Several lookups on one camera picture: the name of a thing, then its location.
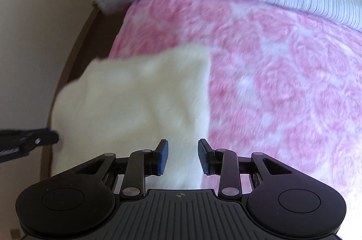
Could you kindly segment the cream striped knit sweater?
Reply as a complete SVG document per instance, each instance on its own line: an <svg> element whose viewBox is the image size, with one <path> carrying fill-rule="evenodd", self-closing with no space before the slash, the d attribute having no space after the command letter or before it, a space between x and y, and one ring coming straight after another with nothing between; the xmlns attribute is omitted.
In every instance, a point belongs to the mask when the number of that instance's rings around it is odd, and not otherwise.
<svg viewBox="0 0 362 240"><path fill-rule="evenodd" d="M104 153L127 157L169 142L164 174L150 188L197 189L202 167L198 141L209 131L208 48L186 44L126 60L93 60L53 105L56 175Z"/></svg>

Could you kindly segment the pink floral blanket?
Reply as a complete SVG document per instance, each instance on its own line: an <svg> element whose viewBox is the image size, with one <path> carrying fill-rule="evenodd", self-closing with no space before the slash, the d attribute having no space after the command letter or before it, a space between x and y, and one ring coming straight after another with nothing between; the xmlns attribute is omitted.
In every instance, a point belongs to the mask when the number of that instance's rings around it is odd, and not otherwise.
<svg viewBox="0 0 362 240"><path fill-rule="evenodd" d="M209 143L361 190L361 33L250 0L137 0L112 58L196 43L212 55Z"/></svg>

